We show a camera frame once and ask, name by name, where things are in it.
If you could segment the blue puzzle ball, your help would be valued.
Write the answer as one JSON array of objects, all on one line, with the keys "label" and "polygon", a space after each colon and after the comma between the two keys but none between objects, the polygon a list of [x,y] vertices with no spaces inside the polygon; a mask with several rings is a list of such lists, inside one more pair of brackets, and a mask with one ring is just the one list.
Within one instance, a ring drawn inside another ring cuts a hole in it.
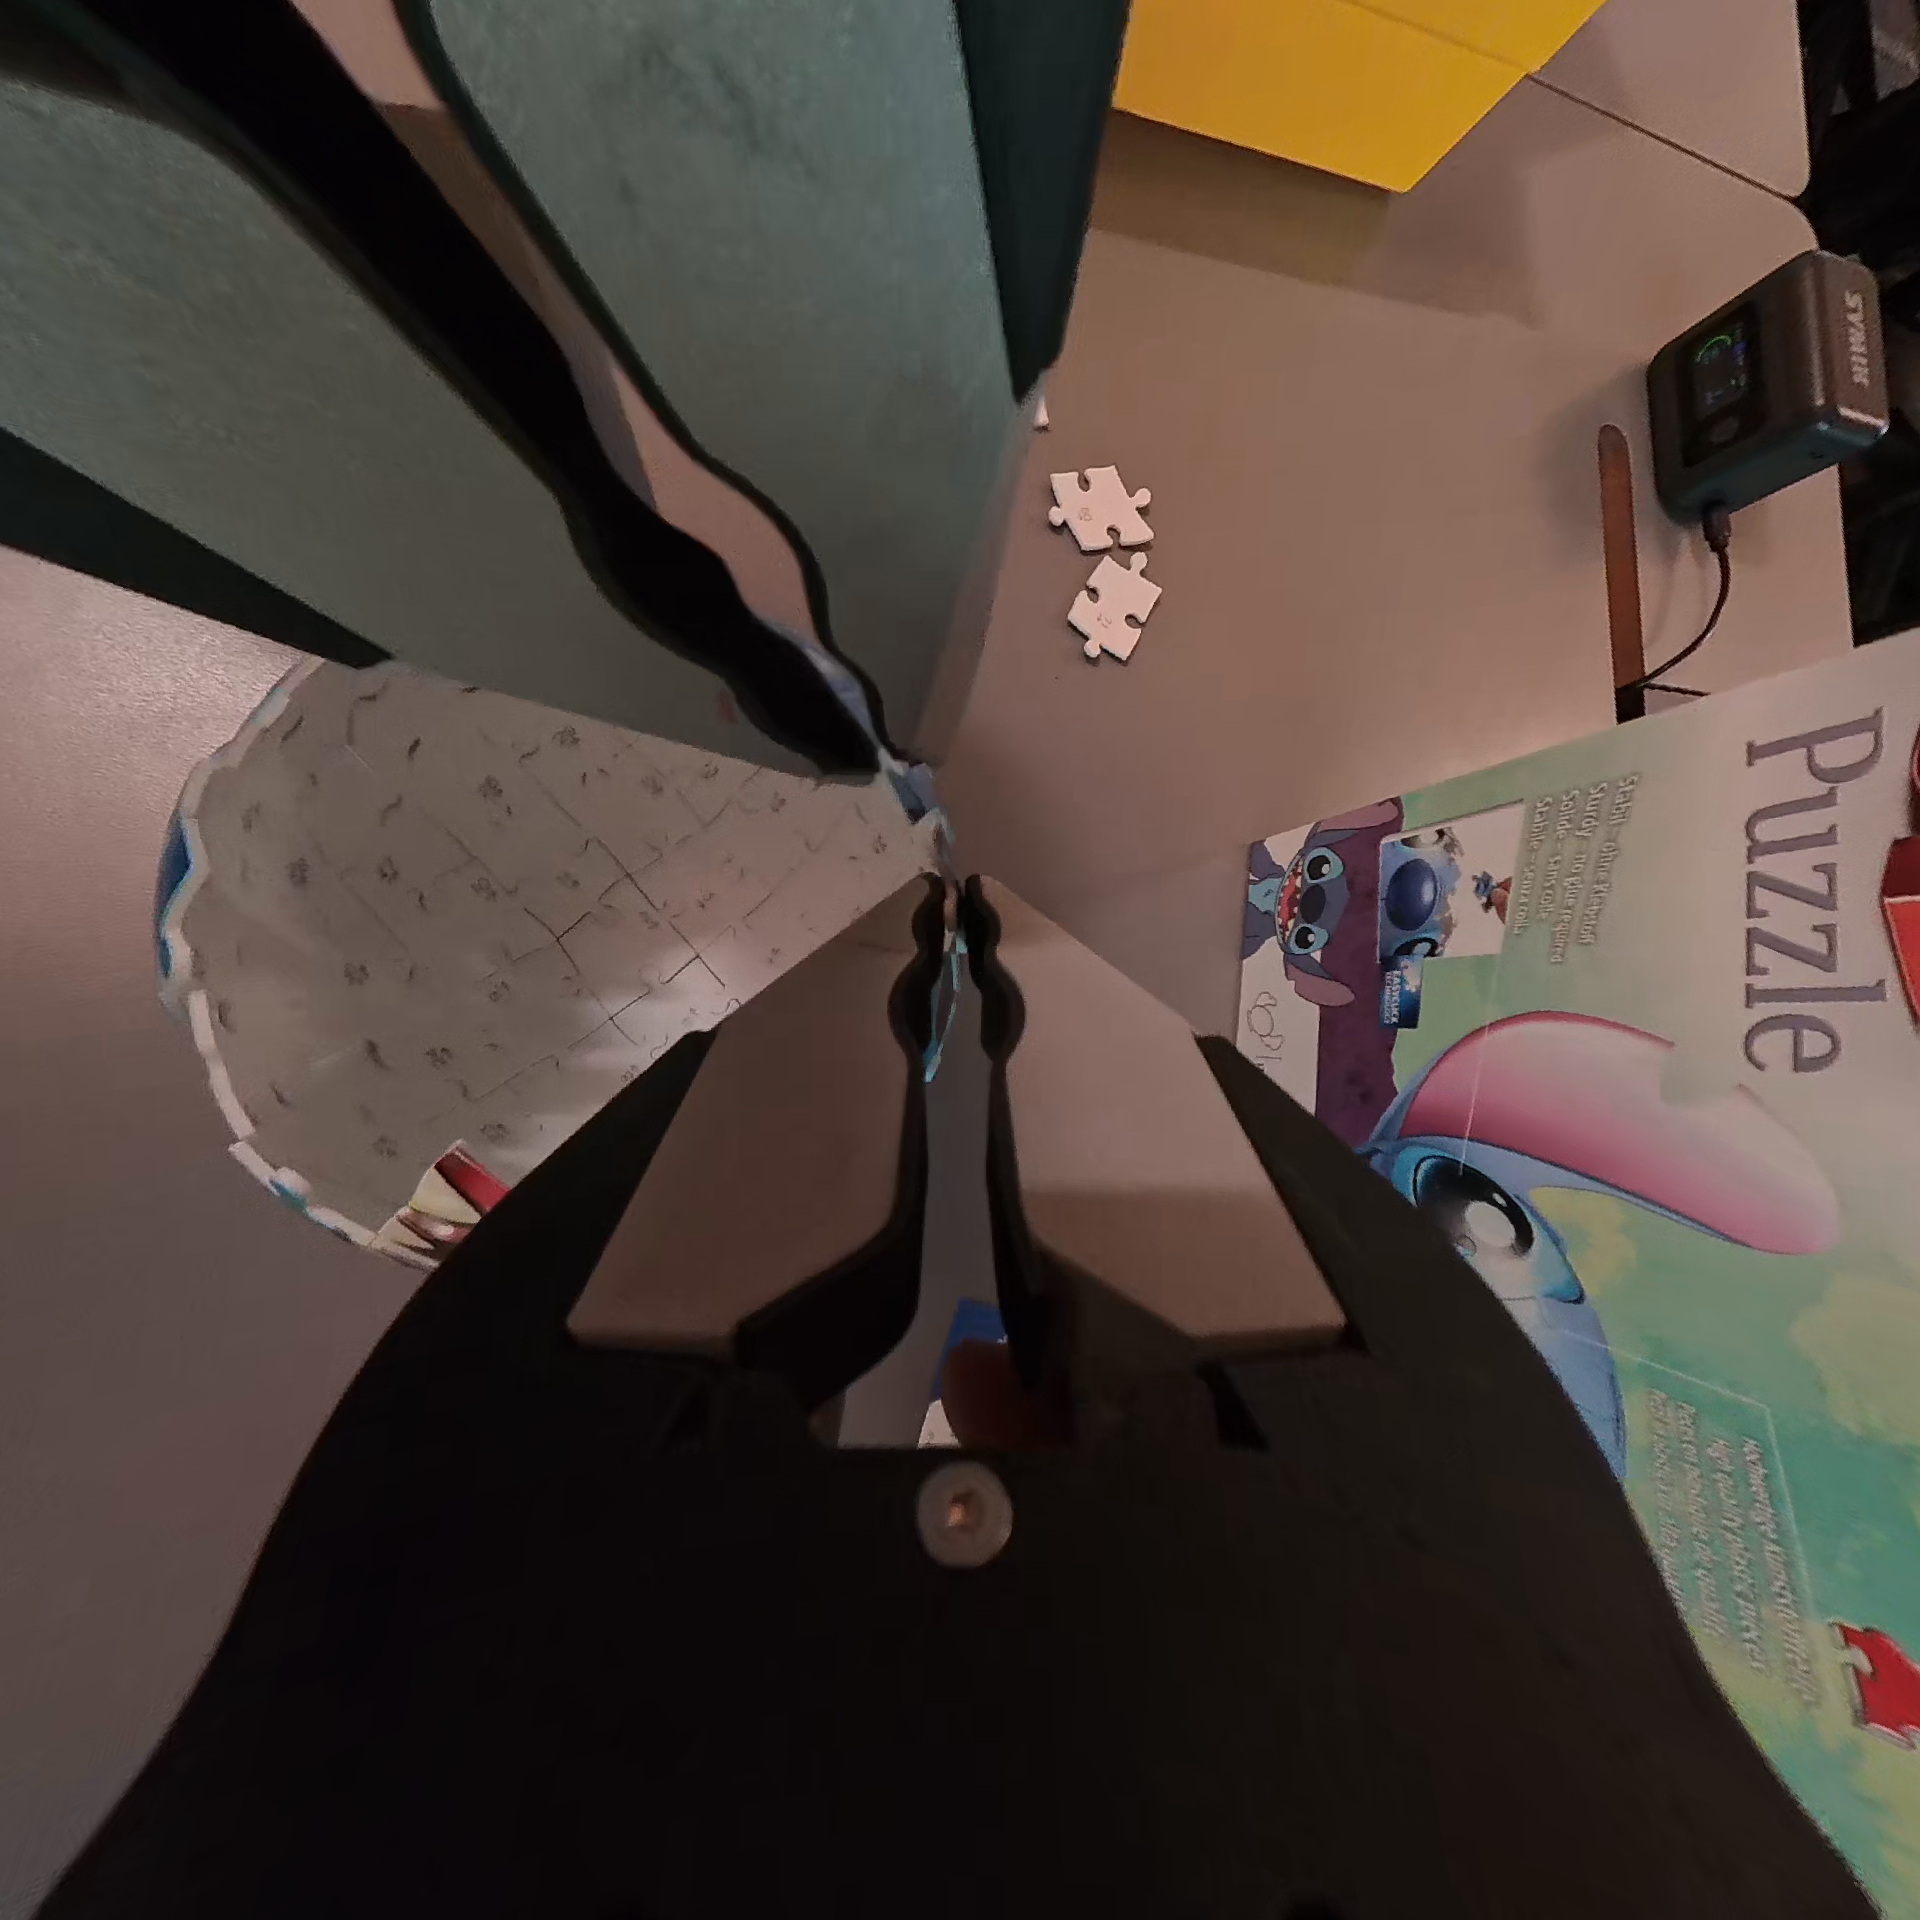
[{"label": "blue puzzle ball", "polygon": [[931,870],[880,778],[301,664],[183,786],[159,995],[236,1164],[426,1272],[677,1043]]}]

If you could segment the yellow plastic bin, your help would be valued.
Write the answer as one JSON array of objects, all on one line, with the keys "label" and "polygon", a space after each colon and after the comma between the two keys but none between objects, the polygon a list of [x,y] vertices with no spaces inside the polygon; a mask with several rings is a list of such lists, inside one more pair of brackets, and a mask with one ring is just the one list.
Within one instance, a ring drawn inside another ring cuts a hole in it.
[{"label": "yellow plastic bin", "polygon": [[1403,193],[1597,3],[1133,3],[1113,106]]}]

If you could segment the dark grey power bank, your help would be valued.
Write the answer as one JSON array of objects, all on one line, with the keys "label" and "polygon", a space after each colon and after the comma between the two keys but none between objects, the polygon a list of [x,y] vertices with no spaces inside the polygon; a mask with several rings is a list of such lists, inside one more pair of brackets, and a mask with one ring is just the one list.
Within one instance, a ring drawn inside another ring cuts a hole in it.
[{"label": "dark grey power bank", "polygon": [[1785,261],[1658,350],[1645,398],[1673,521],[1739,512],[1855,460],[1890,422],[1877,277],[1825,250]]}]

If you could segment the person's right hand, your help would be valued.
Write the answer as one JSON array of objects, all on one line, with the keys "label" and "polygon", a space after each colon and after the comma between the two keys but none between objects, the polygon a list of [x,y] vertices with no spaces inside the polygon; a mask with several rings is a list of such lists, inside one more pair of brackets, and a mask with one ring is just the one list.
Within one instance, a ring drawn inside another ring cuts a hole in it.
[{"label": "person's right hand", "polygon": [[1073,1392],[1066,1374],[1021,1376],[1008,1341],[984,1338],[952,1346],[939,1400],[961,1449],[1063,1449],[1075,1438]]}]

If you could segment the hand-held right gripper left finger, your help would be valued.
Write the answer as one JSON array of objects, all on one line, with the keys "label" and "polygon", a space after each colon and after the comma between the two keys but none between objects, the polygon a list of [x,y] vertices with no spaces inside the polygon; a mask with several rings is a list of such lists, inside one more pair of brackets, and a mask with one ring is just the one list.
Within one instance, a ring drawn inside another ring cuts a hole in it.
[{"label": "hand-held right gripper left finger", "polygon": [[768,1376],[817,1411],[901,1341],[949,897],[905,882],[714,1029],[569,1312],[578,1345]]}]

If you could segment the green printed puzzle box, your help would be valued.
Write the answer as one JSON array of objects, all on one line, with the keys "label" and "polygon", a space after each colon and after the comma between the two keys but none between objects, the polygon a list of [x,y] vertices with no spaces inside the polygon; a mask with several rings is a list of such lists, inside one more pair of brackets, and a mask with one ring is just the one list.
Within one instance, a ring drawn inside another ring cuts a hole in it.
[{"label": "green printed puzzle box", "polygon": [[1641,700],[1253,843],[1236,1045],[1439,1219],[1916,1916],[1916,634]]}]

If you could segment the brown wooden strip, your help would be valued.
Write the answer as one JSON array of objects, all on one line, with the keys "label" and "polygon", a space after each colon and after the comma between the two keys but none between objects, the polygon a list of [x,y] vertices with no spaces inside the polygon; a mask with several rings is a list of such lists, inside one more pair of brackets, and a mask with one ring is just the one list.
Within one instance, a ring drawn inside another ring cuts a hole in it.
[{"label": "brown wooden strip", "polygon": [[1640,680],[1645,667],[1641,627],[1640,525],[1631,444],[1617,422],[1603,422],[1595,438],[1600,480],[1600,547],[1608,602],[1608,634],[1617,683],[1617,720],[1644,716]]}]

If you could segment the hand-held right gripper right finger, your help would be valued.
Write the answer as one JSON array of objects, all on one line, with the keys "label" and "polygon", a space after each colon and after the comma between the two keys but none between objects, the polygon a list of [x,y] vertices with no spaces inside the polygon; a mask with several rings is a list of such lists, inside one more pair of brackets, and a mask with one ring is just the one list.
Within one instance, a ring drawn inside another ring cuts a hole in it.
[{"label": "hand-held right gripper right finger", "polygon": [[999,880],[963,893],[999,1293],[1075,1396],[1317,1354],[1347,1315],[1194,1027]]}]

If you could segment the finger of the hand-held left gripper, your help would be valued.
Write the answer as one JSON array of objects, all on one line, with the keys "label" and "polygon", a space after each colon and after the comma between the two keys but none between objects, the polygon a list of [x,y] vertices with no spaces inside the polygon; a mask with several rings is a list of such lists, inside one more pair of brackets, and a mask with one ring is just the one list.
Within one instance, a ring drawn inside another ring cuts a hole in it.
[{"label": "finger of the hand-held left gripper", "polygon": [[632,378],[801,539],[896,749],[945,761],[1033,436],[953,4],[400,18]]},{"label": "finger of the hand-held left gripper", "polygon": [[442,26],[442,132],[301,4],[4,4],[4,542],[337,666],[817,778],[888,760],[825,539],[640,229],[541,208]]}]

